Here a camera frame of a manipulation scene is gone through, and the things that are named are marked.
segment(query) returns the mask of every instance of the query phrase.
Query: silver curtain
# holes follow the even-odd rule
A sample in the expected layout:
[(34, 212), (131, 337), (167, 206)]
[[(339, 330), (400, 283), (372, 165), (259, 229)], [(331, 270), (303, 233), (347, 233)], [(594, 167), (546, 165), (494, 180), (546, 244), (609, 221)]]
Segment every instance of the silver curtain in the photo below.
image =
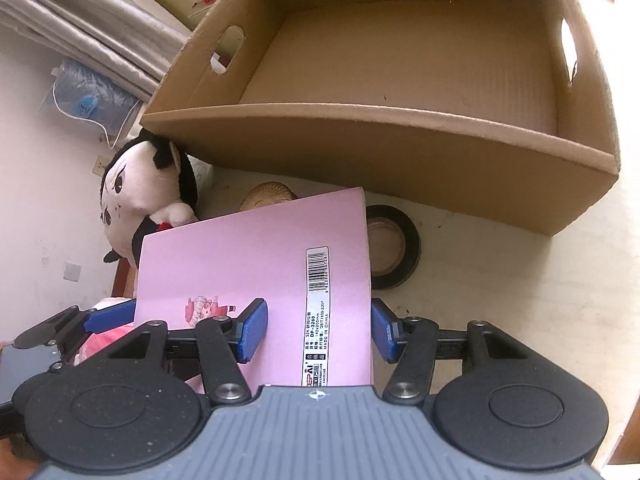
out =
[(144, 101), (187, 39), (131, 0), (0, 0), (0, 23)]

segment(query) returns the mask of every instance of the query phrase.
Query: black plush hair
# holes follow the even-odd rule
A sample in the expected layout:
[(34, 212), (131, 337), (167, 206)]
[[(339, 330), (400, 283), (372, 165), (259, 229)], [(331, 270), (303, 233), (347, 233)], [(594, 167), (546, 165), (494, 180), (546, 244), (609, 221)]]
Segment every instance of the black plush hair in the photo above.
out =
[[(139, 136), (135, 139), (131, 139), (124, 146), (122, 146), (118, 152), (113, 156), (111, 162), (107, 165), (102, 175), (102, 182), (100, 183), (100, 201), (102, 201), (102, 190), (104, 189), (104, 181), (107, 178), (107, 173), (117, 162), (117, 160), (126, 152), (131, 146), (135, 146), (140, 142), (148, 140), (156, 149), (154, 155), (154, 164), (158, 170), (164, 170), (174, 163), (174, 157), (171, 153), (171, 147), (169, 146), (169, 140), (162, 137), (158, 137), (152, 134), (150, 131), (142, 128)], [(198, 201), (198, 187), (196, 186), (196, 177), (193, 173), (191, 163), (187, 158), (187, 154), (183, 150), (178, 150), (180, 153), (180, 175), (178, 178), (178, 184), (180, 186), (180, 200), (189, 205), (191, 209), (195, 209), (196, 202)]]

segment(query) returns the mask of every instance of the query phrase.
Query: white label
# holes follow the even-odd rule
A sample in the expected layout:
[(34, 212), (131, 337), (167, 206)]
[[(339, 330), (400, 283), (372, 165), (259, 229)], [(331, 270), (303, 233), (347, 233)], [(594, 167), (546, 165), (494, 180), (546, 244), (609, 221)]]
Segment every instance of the white label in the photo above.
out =
[(326, 386), (330, 298), (329, 248), (307, 249), (302, 386)]

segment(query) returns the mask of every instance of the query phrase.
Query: pink notebook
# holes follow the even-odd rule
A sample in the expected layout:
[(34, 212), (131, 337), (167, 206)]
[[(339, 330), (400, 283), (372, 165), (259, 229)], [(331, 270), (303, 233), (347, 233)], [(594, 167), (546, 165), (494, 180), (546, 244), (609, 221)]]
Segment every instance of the pink notebook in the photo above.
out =
[(361, 188), (144, 238), (136, 326), (164, 319), (169, 329), (189, 328), (204, 317), (235, 317), (254, 298), (264, 298), (269, 309), (267, 335), (251, 362), (241, 365), (254, 392), (260, 384), (370, 384), (371, 288)]

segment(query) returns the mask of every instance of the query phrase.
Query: plush toy head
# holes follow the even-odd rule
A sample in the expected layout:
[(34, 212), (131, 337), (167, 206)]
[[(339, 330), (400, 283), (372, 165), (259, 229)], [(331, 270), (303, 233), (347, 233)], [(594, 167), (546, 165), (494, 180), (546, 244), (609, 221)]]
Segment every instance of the plush toy head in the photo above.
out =
[(104, 233), (113, 251), (105, 262), (140, 262), (142, 238), (197, 221), (196, 180), (184, 152), (143, 129), (109, 163), (100, 186)]

